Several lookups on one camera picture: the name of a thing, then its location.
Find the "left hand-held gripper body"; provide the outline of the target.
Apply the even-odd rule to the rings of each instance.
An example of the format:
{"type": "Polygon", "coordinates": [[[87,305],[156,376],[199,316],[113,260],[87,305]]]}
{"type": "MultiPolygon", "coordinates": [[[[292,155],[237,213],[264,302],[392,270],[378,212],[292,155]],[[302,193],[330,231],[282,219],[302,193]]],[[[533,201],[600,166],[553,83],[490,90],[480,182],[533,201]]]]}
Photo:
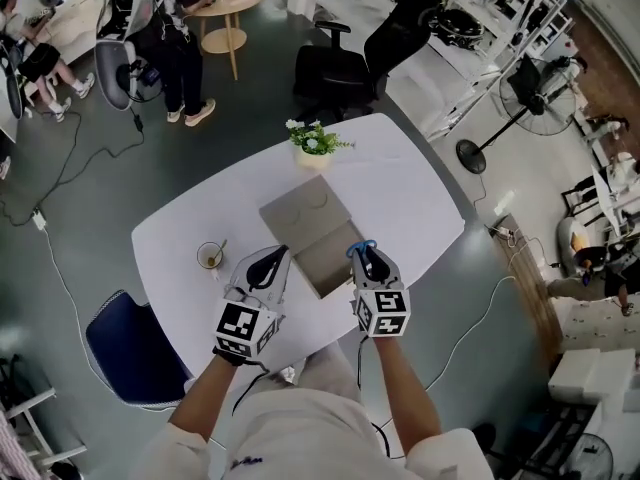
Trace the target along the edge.
{"type": "Polygon", "coordinates": [[[257,365],[258,357],[285,318],[283,296],[291,265],[290,250],[269,288],[257,290],[247,269],[258,250],[239,261],[218,304],[213,353],[234,366],[257,365]]]}

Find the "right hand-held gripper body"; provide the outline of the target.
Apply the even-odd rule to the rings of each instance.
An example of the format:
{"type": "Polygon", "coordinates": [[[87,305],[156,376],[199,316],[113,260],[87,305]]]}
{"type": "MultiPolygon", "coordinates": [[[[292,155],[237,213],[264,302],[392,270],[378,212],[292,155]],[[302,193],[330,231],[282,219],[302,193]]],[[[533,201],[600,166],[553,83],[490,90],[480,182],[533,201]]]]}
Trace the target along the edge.
{"type": "MultiPolygon", "coordinates": [[[[355,247],[350,247],[351,270],[355,247]]],[[[386,283],[355,281],[352,271],[355,283],[354,315],[360,328],[370,338],[402,336],[410,319],[409,291],[404,286],[398,266],[387,258],[391,274],[386,283]]]]}

